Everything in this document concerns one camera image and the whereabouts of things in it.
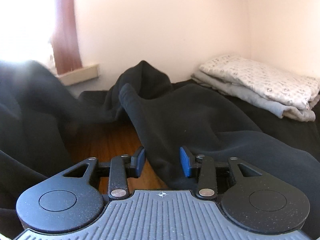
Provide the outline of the white patterned folded cloth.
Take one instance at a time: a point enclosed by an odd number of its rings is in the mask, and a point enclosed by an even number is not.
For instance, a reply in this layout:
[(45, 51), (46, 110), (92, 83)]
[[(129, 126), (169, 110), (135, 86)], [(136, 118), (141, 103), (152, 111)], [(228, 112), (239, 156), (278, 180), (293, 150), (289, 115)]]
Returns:
[(239, 55), (222, 55), (199, 66), (205, 74), (241, 85), (259, 96), (299, 110), (319, 94), (319, 79), (301, 76)]

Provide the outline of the grey folded garment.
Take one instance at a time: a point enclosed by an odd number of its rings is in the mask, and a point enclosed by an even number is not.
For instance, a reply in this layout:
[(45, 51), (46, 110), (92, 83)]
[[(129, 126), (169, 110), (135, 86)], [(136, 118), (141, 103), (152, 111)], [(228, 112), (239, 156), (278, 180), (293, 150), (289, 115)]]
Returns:
[(269, 111), (280, 119), (286, 117), (300, 122), (314, 122), (316, 120), (316, 114), (313, 110), (299, 110), (293, 106), (285, 106), (279, 102), (267, 100), (249, 88), (211, 77), (200, 70), (194, 72), (191, 78), (201, 86), (239, 98), (255, 107)]

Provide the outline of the brown wooden window frame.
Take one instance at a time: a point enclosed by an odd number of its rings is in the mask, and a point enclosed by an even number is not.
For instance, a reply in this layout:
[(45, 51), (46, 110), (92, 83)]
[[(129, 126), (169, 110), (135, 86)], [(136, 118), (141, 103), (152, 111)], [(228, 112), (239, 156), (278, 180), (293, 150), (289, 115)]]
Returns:
[(56, 27), (52, 47), (59, 75), (82, 68), (74, 0), (56, 0)]

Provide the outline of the black folded garment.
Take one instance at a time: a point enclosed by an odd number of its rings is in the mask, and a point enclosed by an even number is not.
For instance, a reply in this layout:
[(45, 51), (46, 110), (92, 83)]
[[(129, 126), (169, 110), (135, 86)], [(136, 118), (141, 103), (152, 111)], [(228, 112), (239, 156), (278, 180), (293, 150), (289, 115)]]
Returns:
[(194, 83), (168, 96), (168, 137), (177, 149), (225, 159), (319, 158), (319, 121), (279, 119), (240, 99)]

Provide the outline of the black Nike sweatpants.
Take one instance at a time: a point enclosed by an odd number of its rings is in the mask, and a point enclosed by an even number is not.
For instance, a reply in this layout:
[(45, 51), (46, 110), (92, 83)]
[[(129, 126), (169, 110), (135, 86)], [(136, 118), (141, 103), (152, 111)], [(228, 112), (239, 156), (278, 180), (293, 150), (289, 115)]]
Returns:
[(319, 237), (319, 120), (281, 119), (193, 82), (173, 84), (145, 61), (110, 90), (78, 98), (35, 61), (1, 62), (1, 233), (22, 232), (15, 205), (24, 190), (71, 166), (63, 128), (121, 119), (168, 187), (196, 185), (183, 175), (181, 146), (216, 161), (238, 157), (303, 191), (311, 206), (303, 230)]

